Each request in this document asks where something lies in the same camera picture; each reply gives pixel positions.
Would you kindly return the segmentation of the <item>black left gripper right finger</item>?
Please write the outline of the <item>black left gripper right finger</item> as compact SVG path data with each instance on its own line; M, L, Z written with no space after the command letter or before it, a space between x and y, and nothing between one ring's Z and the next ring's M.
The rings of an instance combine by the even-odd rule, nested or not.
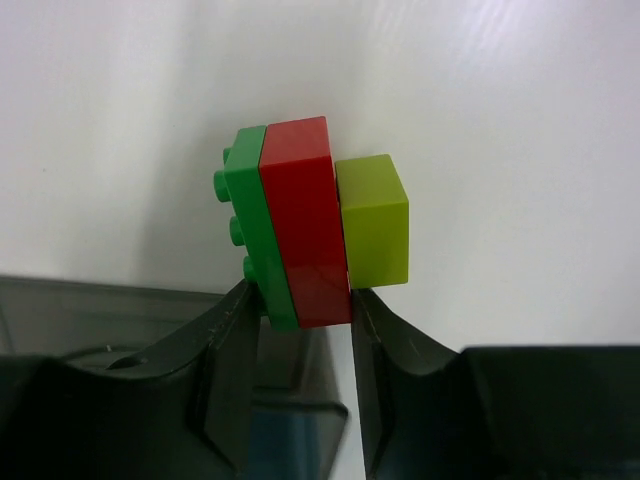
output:
M635 479L635 346L454 351L373 291L351 336L370 479Z

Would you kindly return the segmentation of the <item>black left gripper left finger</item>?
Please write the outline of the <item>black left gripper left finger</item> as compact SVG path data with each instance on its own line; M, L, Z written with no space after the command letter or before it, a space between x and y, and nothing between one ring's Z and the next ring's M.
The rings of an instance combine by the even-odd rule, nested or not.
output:
M260 319L235 285L213 308L104 369L1 359L5 479L237 479L249 449Z

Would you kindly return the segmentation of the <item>dark green lego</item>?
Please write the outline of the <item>dark green lego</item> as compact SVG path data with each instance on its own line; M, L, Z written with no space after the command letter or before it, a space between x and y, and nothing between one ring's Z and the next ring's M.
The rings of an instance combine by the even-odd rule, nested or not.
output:
M246 249L245 280L259 290L271 326L289 331L299 324L259 172L265 135L264 125L237 132L223 151L213 188L220 202L232 205L229 234L235 246Z

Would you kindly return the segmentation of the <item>lime green lego brick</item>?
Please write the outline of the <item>lime green lego brick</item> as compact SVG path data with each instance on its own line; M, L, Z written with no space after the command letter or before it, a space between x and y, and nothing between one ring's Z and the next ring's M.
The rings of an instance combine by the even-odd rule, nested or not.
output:
M335 164L350 285L404 284L409 277L409 200L388 154Z

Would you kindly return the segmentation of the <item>red lego brick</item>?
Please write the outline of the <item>red lego brick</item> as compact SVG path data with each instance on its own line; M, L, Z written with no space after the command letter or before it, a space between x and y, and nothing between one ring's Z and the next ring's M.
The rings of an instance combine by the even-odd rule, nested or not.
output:
M259 173L299 326L350 323L350 286L326 118L269 125Z

